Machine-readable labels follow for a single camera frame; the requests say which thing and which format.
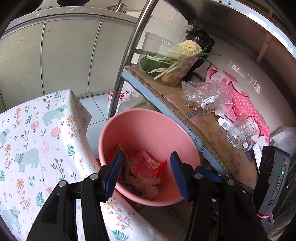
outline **kettle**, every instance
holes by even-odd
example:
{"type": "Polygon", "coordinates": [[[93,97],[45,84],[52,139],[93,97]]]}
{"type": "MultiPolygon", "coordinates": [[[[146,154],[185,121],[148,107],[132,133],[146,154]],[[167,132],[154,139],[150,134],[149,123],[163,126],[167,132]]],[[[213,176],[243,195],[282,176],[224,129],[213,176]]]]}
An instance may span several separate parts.
{"type": "Polygon", "coordinates": [[[113,11],[115,12],[122,12],[122,13],[126,13],[126,5],[121,3],[121,0],[119,0],[119,3],[116,3],[113,7],[113,11]]]}

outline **pink bowl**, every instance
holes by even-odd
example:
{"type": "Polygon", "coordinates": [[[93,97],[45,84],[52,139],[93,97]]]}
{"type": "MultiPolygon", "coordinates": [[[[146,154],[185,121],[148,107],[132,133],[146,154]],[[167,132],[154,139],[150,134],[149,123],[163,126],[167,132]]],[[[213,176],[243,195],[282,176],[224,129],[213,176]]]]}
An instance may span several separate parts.
{"type": "Polygon", "coordinates": [[[176,151],[182,162],[193,168],[200,165],[200,157],[190,136],[175,121],[153,110],[131,109],[113,116],[104,126],[99,138],[99,158],[102,165],[111,150],[121,143],[127,155],[144,150],[155,160],[168,163],[158,185],[159,198],[150,201],[140,198],[117,182],[116,189],[129,199],[146,206],[167,206],[181,197],[172,169],[170,155],[176,151]]]}

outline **pink polka dot cloth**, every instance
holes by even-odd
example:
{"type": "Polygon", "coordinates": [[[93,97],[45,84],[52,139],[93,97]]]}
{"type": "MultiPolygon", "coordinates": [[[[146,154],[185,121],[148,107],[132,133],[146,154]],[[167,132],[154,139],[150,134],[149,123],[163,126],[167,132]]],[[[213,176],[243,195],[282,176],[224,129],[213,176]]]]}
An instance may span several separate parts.
{"type": "Polygon", "coordinates": [[[207,80],[210,79],[226,84],[232,89],[232,103],[235,104],[235,109],[234,105],[226,104],[228,110],[231,112],[229,117],[235,121],[244,113],[253,121],[257,129],[257,134],[252,137],[252,141],[258,143],[261,148],[265,145],[269,145],[270,129],[266,125],[262,115],[251,103],[240,83],[226,71],[222,70],[222,72],[219,72],[214,67],[209,68],[207,71],[207,80]]]}

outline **plastic bag with nuts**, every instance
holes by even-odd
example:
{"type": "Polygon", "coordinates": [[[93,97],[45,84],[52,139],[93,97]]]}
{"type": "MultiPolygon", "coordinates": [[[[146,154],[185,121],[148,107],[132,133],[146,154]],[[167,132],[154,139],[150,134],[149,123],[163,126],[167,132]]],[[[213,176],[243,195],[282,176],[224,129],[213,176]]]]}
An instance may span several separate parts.
{"type": "Polygon", "coordinates": [[[181,82],[184,104],[200,115],[209,115],[220,105],[232,102],[228,85],[209,80],[202,83],[181,82]]]}

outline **clear plastic container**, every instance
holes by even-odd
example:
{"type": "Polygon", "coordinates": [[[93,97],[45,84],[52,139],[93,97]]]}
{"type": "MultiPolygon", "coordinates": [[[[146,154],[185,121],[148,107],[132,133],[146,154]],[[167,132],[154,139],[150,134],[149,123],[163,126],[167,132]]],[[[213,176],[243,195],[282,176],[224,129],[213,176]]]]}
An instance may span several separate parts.
{"type": "Polygon", "coordinates": [[[146,32],[137,68],[150,79],[175,87],[197,60],[187,49],[146,32]]]}

